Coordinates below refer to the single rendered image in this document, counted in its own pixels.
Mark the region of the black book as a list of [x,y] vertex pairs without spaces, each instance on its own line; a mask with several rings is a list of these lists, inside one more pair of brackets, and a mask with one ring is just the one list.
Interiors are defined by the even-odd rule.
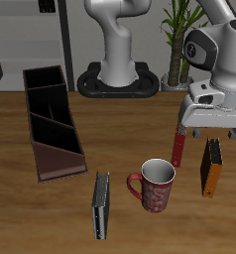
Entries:
[[109,174],[96,173],[92,198],[92,221],[95,239],[105,239],[110,206]]

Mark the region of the dark brown desk caddy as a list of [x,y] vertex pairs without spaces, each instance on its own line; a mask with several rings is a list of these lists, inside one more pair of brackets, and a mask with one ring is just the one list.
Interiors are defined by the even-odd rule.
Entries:
[[38,182],[87,173],[59,65],[23,71]]

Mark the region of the red patterned mug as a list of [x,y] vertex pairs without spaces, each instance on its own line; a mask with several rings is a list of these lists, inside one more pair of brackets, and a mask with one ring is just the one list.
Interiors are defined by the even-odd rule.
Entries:
[[[152,213],[163,211],[169,200],[176,170],[172,164],[163,159],[150,159],[141,168],[140,174],[131,174],[127,178],[127,188],[138,198],[143,208]],[[142,191],[131,187],[133,180],[139,180]]]

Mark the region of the orange book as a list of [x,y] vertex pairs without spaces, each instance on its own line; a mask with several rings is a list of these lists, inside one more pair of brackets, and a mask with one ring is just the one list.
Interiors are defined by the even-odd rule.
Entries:
[[203,197],[213,198],[223,162],[219,139],[207,139],[200,166]]

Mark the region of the white shelf unit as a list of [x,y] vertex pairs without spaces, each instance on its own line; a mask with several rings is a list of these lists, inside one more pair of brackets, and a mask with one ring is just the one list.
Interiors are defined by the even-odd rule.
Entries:
[[0,0],[0,91],[22,91],[25,69],[50,65],[73,91],[66,0]]

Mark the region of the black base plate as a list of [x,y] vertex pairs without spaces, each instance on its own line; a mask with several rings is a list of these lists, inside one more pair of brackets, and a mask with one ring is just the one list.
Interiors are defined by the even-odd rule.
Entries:
[[87,71],[77,80],[77,89],[81,95],[89,98],[147,98],[159,91],[159,79],[149,71],[144,62],[135,62],[139,76],[132,84],[124,87],[112,87],[97,78],[100,62],[90,63]]

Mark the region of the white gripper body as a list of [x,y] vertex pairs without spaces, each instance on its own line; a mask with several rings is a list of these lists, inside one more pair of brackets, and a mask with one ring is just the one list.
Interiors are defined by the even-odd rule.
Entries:
[[236,128],[236,109],[226,111],[210,104],[194,103],[187,95],[181,103],[178,122],[184,127]]

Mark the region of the green pot plant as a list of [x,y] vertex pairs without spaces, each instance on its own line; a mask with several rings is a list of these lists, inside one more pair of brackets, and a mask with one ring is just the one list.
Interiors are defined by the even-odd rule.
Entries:
[[193,78],[188,75],[190,64],[182,52],[184,35],[189,28],[194,30],[193,24],[203,15],[200,6],[194,10],[189,8],[190,0],[172,0],[172,12],[165,9],[169,16],[162,22],[161,31],[165,32],[167,44],[172,48],[169,72],[161,78],[162,91],[187,91],[193,83]]

